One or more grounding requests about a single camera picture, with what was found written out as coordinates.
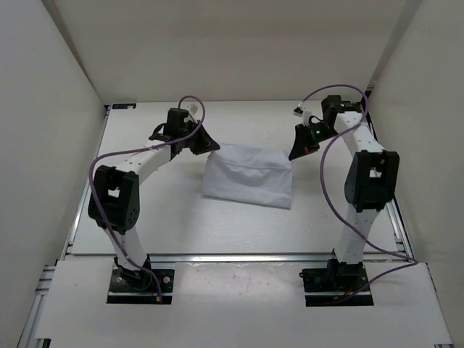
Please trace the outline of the white skirt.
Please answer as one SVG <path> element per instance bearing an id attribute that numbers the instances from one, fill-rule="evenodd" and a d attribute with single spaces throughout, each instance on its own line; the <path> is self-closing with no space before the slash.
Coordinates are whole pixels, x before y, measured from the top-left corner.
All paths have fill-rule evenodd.
<path id="1" fill-rule="evenodd" d="M 222 144 L 207 158 L 202 195 L 289 210 L 293 167 L 280 149 Z"/>

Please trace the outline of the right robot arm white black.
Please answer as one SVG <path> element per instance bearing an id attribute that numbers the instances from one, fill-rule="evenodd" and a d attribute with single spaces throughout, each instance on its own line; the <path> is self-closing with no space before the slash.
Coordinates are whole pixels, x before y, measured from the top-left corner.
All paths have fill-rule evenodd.
<path id="1" fill-rule="evenodd" d="M 301 276 L 309 292 L 346 292 L 367 281 L 364 248 L 375 219 L 394 197 L 399 155 L 374 139 L 359 104 L 330 95 L 321 102 L 321 108 L 322 118 L 301 105 L 294 109 L 302 121 L 295 127 L 289 160 L 315 153 L 320 143 L 340 136 L 352 155 L 344 183 L 348 209 L 340 242 L 327 266 L 303 270 Z"/>

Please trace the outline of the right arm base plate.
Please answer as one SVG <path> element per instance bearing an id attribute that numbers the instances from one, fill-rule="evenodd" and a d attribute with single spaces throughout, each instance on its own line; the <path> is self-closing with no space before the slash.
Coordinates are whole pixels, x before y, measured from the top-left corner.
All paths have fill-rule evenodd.
<path id="1" fill-rule="evenodd" d="M 371 307 L 374 305 L 365 268 L 357 275 L 335 275 L 331 278 L 327 268 L 305 268 L 299 272 L 303 281 L 307 307 Z"/>

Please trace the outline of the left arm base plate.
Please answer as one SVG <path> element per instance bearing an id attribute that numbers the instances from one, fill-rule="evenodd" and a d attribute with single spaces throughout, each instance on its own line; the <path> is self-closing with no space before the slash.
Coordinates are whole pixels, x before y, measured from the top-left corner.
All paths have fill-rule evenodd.
<path id="1" fill-rule="evenodd" d="M 154 280 L 144 274 L 142 280 L 130 280 L 116 266 L 112 269 L 107 304 L 121 305 L 170 305 L 173 300 L 175 270 L 169 268 L 153 269 L 157 275 L 162 296 Z"/>

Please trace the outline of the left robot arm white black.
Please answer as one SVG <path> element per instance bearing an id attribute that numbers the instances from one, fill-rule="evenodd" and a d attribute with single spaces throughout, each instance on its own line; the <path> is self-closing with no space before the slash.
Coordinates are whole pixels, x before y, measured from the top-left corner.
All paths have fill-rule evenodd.
<path id="1" fill-rule="evenodd" d="M 198 107 L 174 107 L 140 149 L 126 150 L 127 159 L 115 166 L 92 165 L 88 216 L 108 235 L 116 252 L 120 277 L 135 291 L 161 292 L 160 279 L 152 270 L 136 223 L 140 215 L 141 184 L 184 149 L 194 155 L 217 151 L 220 145 L 196 119 Z"/>

